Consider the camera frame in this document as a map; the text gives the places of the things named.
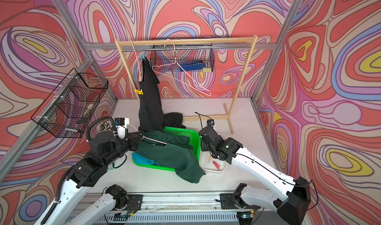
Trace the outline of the red clothespin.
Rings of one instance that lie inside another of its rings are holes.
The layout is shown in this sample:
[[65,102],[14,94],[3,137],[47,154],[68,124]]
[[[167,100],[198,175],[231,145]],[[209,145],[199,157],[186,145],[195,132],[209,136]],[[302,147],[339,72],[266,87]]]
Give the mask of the red clothespin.
[[213,161],[212,163],[217,170],[220,170],[220,165],[216,161]]

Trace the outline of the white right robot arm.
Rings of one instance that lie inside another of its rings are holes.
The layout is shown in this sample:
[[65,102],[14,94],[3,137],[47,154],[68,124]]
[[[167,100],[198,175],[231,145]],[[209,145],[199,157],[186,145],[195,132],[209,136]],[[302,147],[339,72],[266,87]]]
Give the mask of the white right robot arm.
[[255,189],[241,183],[233,193],[238,207],[255,205],[277,212],[290,225],[303,223],[311,203],[310,182],[303,177],[286,175],[253,155],[242,143],[233,138],[223,139],[211,126],[199,131],[201,148],[214,159],[225,161],[242,169],[266,189]]

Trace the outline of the dark green t-shirt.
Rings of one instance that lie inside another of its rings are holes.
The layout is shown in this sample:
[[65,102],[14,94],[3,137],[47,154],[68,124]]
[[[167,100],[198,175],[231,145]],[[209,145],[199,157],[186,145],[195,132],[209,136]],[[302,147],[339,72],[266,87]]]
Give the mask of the dark green t-shirt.
[[190,183],[199,183],[205,175],[190,145],[190,138],[186,136],[147,131],[137,153],[159,166],[174,169],[177,176]]

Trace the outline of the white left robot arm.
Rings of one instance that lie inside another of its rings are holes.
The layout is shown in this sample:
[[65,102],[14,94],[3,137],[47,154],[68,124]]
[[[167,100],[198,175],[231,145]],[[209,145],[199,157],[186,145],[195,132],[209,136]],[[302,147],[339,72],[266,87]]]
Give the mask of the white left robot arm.
[[136,151],[144,133],[130,133],[127,119],[114,120],[110,116],[92,122],[86,130],[90,150],[83,159],[70,167],[60,178],[56,196],[37,220],[38,225],[91,225],[100,216],[113,209],[122,210],[129,197],[119,185],[111,185],[95,204],[68,221],[77,204],[108,172],[109,166],[116,168],[115,161],[126,157],[128,151]]

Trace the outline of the teal t-shirt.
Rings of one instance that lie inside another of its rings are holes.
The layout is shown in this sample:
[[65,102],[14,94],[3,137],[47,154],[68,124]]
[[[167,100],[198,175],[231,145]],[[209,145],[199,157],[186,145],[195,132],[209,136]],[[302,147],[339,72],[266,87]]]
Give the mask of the teal t-shirt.
[[157,166],[158,164],[151,160],[151,159],[147,159],[143,156],[141,156],[140,154],[138,153],[132,153],[132,158],[133,158],[133,162],[136,164],[136,165],[153,165],[153,166]]

